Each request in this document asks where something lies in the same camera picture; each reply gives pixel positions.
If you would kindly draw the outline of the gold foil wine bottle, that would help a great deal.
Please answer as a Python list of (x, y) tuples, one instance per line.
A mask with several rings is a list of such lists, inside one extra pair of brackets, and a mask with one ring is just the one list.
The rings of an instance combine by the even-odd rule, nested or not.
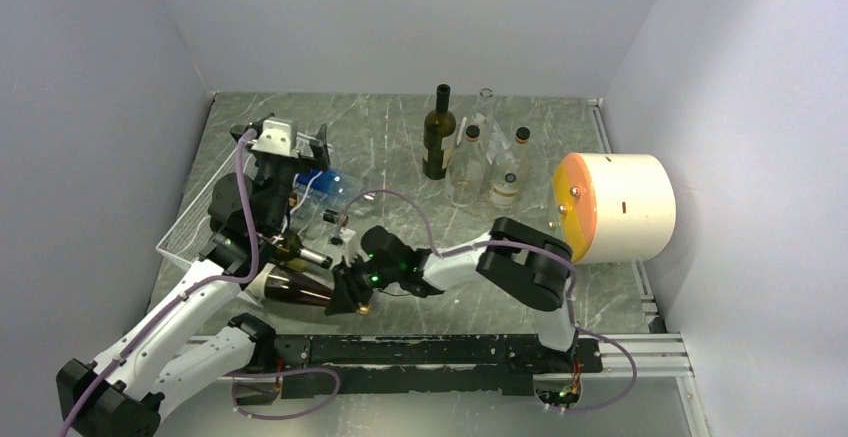
[[(329, 303), (333, 286), (328, 286), (304, 272), (289, 267), (268, 265), (247, 287), (253, 295), (272, 302), (292, 305), (320, 307), (326, 315), (325, 307)], [(371, 304), (363, 308), (359, 315), (368, 315)]]

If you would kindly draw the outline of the dark green wine bottle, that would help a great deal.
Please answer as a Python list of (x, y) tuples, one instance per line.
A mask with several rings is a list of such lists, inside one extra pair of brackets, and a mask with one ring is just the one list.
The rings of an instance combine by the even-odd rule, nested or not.
[(451, 87), (439, 84), (436, 88), (435, 108), (424, 120), (422, 172), (431, 180), (442, 180), (446, 176), (448, 161), (452, 155), (457, 123), (449, 109)]

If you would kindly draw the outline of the clear bottle white label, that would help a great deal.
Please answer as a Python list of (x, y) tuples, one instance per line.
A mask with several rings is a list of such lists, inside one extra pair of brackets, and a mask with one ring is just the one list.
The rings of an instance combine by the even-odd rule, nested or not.
[(469, 207), (479, 196), (486, 170), (486, 158), (479, 142), (480, 128), (468, 125), (463, 140), (449, 160), (446, 193), (456, 207)]

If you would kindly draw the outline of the clear amber liquor bottle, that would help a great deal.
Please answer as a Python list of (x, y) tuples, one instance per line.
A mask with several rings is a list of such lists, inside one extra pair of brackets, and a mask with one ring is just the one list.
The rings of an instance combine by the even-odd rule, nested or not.
[(514, 143), (494, 160), (488, 198), (495, 207), (510, 208), (519, 199), (530, 174), (530, 136), (528, 127), (519, 127), (514, 135)]

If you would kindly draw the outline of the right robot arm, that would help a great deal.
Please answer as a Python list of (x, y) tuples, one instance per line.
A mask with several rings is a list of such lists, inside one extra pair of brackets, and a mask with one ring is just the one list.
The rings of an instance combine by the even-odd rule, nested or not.
[(485, 280), (534, 310), (542, 363), (562, 371), (578, 356), (569, 294), (573, 251), (563, 240), (508, 217), (480, 236), (447, 249), (413, 248), (382, 226), (367, 230), (354, 253), (332, 269), (333, 289), (324, 313), (352, 314), (377, 290), (398, 285), (427, 298)]

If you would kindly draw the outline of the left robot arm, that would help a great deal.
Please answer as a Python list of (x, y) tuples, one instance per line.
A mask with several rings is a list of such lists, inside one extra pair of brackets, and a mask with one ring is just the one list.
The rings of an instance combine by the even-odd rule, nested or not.
[(292, 260), (331, 266), (329, 256), (304, 246), (290, 227), (297, 176), (330, 167), (325, 131), (302, 134), (271, 115), (231, 133), (235, 166), (208, 187), (211, 234), (183, 277), (120, 340), (58, 372), (62, 435), (150, 436), (218, 378), (268, 370), (277, 357), (276, 333), (252, 315), (236, 317), (208, 344), (191, 351), (184, 345), (263, 269)]

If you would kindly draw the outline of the blue clear bottle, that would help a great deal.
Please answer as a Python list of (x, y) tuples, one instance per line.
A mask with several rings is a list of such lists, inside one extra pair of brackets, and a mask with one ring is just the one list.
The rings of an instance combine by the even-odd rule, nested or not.
[(353, 197), (361, 188), (361, 181), (341, 171), (330, 169), (297, 174), (296, 189), (309, 188), (308, 196), (315, 199), (338, 199)]

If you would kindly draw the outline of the small dark capped bottle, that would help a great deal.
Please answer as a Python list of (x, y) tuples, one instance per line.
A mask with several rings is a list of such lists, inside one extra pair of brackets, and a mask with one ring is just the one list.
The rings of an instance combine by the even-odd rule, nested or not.
[(349, 216), (343, 211), (326, 208), (322, 212), (322, 220), (337, 227), (345, 227), (349, 223)]

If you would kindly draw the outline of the silver capped dark bottle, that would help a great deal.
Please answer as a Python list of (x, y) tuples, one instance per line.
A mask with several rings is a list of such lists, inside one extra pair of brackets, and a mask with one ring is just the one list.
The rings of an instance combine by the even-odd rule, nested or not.
[(293, 260), (302, 260), (323, 269), (330, 269), (332, 266), (333, 259), (330, 256), (305, 246), (301, 237), (294, 231), (286, 230), (272, 237), (269, 243), (274, 248), (270, 261), (277, 266)]

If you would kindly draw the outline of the white pink capped pen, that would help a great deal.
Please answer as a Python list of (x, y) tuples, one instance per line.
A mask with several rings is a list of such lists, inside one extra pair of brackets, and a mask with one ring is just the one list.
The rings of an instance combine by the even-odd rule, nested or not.
[(463, 140), (465, 129), (468, 125), (468, 117), (464, 116), (460, 123), (458, 124), (457, 137), (456, 137), (456, 145), (459, 146)]

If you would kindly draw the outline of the clear glass flask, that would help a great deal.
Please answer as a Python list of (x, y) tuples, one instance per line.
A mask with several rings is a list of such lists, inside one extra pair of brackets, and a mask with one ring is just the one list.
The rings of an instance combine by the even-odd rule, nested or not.
[(469, 123), (476, 125), (480, 131), (478, 141), (484, 155), (488, 154), (493, 134), (495, 117), (495, 94), (490, 88), (482, 88), (478, 92), (477, 101), (471, 111)]

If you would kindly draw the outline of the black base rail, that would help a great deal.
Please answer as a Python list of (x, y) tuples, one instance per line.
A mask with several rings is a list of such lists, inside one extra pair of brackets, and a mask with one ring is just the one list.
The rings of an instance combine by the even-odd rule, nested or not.
[(497, 391), (531, 396), (538, 375), (603, 369), (598, 343), (579, 338), (568, 351), (544, 347), (535, 334), (297, 335), (279, 334), (243, 372), (328, 368), (341, 394)]

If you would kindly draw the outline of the aluminium frame rail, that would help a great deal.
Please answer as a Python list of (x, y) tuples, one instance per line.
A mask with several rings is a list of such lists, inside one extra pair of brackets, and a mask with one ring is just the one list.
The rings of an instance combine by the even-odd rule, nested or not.
[[(214, 336), (204, 340), (191, 340), (184, 345), (185, 351), (208, 344)], [(613, 337), (579, 338), (595, 340), (600, 349), (603, 369), (599, 373), (585, 373), (579, 370), (570, 375), (538, 375), (534, 379), (535, 392), (544, 404), (553, 407), (572, 407), (577, 403), (581, 379), (586, 375), (609, 372), (626, 372), (632, 378), (657, 377), (663, 371), (681, 373), (689, 370), (688, 357), (680, 337), (672, 334), (632, 334)], [(276, 371), (258, 375), (247, 374), (243, 370), (232, 371), (220, 378), (233, 376), (241, 384), (250, 384), (255, 388), (253, 403), (261, 405), (276, 398), (299, 399), (341, 394), (339, 375), (328, 368), (305, 368), (299, 370)]]

